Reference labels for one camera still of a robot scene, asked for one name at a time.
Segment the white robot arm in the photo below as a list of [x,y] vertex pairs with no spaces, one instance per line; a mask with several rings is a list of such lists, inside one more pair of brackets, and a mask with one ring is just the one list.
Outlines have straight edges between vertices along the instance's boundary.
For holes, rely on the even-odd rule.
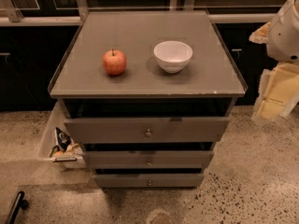
[[261,74],[251,118],[258,124],[286,118],[298,103],[299,94],[299,0],[287,0],[249,40],[265,44],[267,55],[278,62]]

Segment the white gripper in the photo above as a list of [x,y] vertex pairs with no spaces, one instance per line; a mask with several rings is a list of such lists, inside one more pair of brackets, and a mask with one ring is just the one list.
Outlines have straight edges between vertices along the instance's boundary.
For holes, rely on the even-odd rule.
[[[270,22],[249,36],[256,44],[268,42]],[[279,62],[272,70],[264,69],[259,83],[259,96],[253,107],[254,122],[271,122],[287,118],[299,102],[299,64]]]

